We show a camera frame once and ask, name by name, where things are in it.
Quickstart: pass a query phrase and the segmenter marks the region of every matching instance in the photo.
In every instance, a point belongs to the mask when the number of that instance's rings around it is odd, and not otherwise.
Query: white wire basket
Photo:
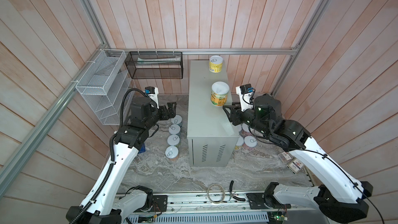
[[[131,82],[128,70],[118,73],[125,59],[123,50],[102,50],[76,85],[102,124],[120,124],[121,102]],[[125,100],[123,119],[129,111],[133,94],[130,93]]]
[[[106,95],[124,60],[124,50],[102,50],[77,83],[77,91],[82,95]]]

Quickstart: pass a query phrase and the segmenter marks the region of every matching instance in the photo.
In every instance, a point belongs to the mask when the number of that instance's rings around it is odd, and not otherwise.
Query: can label
[[[214,106],[223,106],[226,103],[226,97],[228,94],[220,95],[218,93],[212,92],[211,93],[211,102]]]
[[[221,69],[222,69],[222,63],[214,64],[213,62],[211,62],[211,60],[209,61],[209,70],[210,70],[210,72],[218,73],[218,72],[221,72]]]

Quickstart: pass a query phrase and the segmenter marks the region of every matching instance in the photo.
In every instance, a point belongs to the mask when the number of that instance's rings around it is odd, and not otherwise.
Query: pink can
[[[245,151],[251,152],[252,150],[254,150],[254,147],[256,147],[256,145],[257,145],[257,140],[255,137],[246,136],[242,148]]]
[[[249,126],[246,124],[242,124],[242,130],[240,130],[239,134],[245,138],[247,136],[251,136],[251,133],[249,131]]]

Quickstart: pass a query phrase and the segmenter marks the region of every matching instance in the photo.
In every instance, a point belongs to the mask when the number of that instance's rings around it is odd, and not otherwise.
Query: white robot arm
[[[283,119],[280,101],[269,94],[252,100],[253,91],[250,84],[236,87],[240,104],[223,106],[229,121],[233,125],[245,123],[261,133],[253,135],[289,152],[323,182],[320,187],[310,188],[271,183],[264,193],[264,203],[272,208],[295,204],[320,209],[339,223],[365,218],[369,207],[364,199],[371,196],[372,185],[360,182],[342,169],[298,122]]]
[[[129,106],[131,115],[124,124],[121,119],[119,130],[109,141],[111,156],[97,182],[80,206],[69,208],[67,220],[70,223],[117,224],[137,209],[146,211],[152,207],[152,190],[143,186],[135,187],[129,195],[118,202],[114,202],[114,199],[128,167],[137,156],[142,144],[157,132],[159,120],[168,120],[176,116],[177,103],[168,102],[167,107],[159,106],[156,87],[146,87],[145,92],[129,89],[122,100],[121,116],[125,99],[132,91],[138,91],[144,97],[132,100]],[[155,125],[158,128],[149,136],[149,130]]]

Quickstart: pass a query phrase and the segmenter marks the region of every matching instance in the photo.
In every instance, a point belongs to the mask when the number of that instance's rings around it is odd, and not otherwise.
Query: yellow can
[[[229,86],[225,82],[215,82],[211,86],[211,102],[213,105],[220,107],[226,103]]]
[[[221,72],[223,58],[221,56],[212,56],[209,58],[209,70],[213,73]]]

